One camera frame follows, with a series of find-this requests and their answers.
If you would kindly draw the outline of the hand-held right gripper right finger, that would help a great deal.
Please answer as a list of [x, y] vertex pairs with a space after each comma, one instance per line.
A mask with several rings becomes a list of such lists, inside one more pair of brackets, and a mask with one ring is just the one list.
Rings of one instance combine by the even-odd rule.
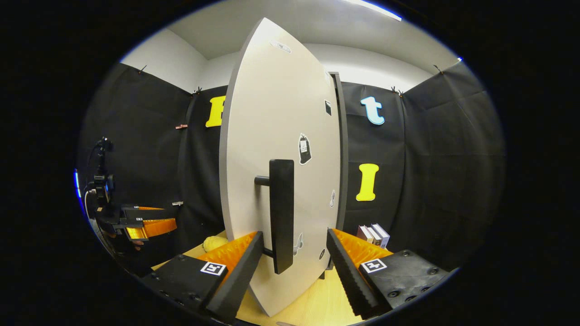
[[377, 317], [424, 297], [452, 275], [412, 250], [390, 252], [335, 228], [326, 247], [356, 316]]

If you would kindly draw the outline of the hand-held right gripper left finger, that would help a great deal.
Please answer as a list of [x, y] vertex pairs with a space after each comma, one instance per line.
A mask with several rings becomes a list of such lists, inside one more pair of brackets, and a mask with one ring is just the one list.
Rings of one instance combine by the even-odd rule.
[[197, 258], [179, 254], [140, 280], [189, 313], [234, 323], [263, 250], [255, 231]]

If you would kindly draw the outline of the black door handle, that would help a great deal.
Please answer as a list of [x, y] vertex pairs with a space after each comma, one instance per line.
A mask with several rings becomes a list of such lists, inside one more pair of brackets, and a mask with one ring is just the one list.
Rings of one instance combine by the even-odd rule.
[[295, 165], [292, 159], [271, 159], [269, 175], [255, 176], [254, 184], [269, 188], [271, 249], [274, 272], [284, 273], [294, 259]]

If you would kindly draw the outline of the beige cabinet door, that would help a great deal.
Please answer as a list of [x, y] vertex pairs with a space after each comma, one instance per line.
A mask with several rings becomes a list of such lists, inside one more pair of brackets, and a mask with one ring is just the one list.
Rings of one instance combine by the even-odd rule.
[[254, 231], [271, 249], [271, 159], [295, 165], [294, 259], [274, 272], [263, 254], [249, 283], [259, 307], [274, 317], [294, 303], [328, 267], [327, 229], [336, 227], [340, 191], [339, 115], [334, 82], [315, 56], [267, 17], [249, 33], [224, 100], [219, 182], [229, 240]]

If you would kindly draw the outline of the yellow plush toy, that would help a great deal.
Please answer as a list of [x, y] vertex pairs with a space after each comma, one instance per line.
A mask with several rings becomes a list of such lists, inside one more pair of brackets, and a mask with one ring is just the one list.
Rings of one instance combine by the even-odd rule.
[[209, 253], [211, 250], [217, 249], [220, 246], [226, 245], [228, 239], [222, 236], [209, 236], [202, 243], [204, 252]]

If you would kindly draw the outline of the black backdrop cloth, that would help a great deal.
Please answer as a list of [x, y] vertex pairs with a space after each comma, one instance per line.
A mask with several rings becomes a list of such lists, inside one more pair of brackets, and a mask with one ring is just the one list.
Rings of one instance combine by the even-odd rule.
[[[390, 250], [413, 250], [447, 270], [464, 264], [484, 241], [505, 179], [505, 145], [487, 92], [464, 64], [402, 96], [341, 83], [349, 158], [344, 231], [379, 223]], [[76, 155], [80, 193], [89, 151], [109, 138], [115, 204], [183, 202], [177, 229], [137, 254], [143, 264], [159, 264], [224, 230], [220, 127], [205, 124], [226, 92], [222, 85], [189, 94], [119, 63], [88, 107]], [[188, 128], [176, 130], [179, 124]]]

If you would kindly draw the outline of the long ceiling light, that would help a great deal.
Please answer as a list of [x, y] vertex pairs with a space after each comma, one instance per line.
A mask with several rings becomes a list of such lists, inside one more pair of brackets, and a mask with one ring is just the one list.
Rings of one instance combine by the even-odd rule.
[[389, 10], [387, 10], [383, 7], [380, 7], [376, 4], [372, 4], [370, 2], [363, 1], [363, 0], [342, 0], [342, 1], [353, 4], [353, 5], [357, 5], [360, 7], [364, 7], [366, 9], [372, 10], [373, 12], [380, 13], [383, 16], [390, 17], [391, 19], [394, 19], [396, 21], [402, 21], [401, 16], [398, 16], [396, 13], [390, 12]]

